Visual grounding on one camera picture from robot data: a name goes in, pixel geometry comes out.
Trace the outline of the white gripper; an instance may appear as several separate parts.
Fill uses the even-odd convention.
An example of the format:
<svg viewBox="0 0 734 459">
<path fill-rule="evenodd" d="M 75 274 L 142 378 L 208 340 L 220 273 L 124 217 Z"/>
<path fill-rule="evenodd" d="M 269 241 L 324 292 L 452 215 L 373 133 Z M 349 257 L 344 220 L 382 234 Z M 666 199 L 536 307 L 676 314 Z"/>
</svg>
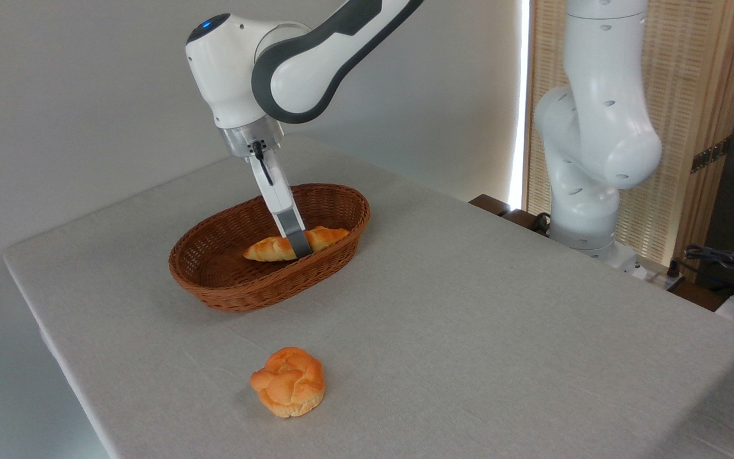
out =
<svg viewBox="0 0 734 459">
<path fill-rule="evenodd" d="M 255 156 L 247 159 L 269 212 L 275 215 L 278 229 L 287 238 L 297 259 L 313 253 L 304 233 L 305 226 L 297 207 L 293 192 L 286 179 L 274 149 L 263 152 L 263 160 Z"/>
</svg>

